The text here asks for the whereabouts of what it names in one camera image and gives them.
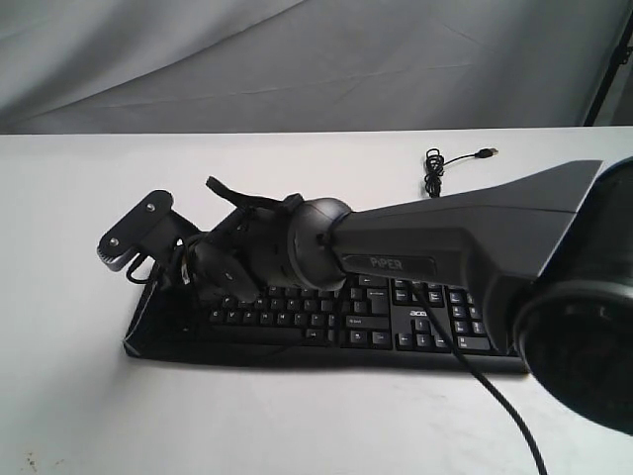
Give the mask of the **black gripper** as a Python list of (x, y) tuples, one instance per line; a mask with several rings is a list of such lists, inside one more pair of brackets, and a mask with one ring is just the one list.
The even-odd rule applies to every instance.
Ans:
[(200, 250), (203, 237), (171, 237), (164, 252), (152, 256), (152, 284), (140, 294), (130, 325), (122, 339), (126, 354), (147, 307), (147, 334), (151, 336), (208, 336), (214, 324), (210, 310), (217, 304), (214, 284), (203, 276)]

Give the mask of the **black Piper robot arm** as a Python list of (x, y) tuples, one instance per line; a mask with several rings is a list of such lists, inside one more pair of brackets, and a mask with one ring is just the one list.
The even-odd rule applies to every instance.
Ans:
[(514, 361), (559, 402), (632, 430), (632, 162), (355, 212), (248, 196), (202, 231), (150, 193), (126, 218), (153, 260), (129, 356), (239, 366)]

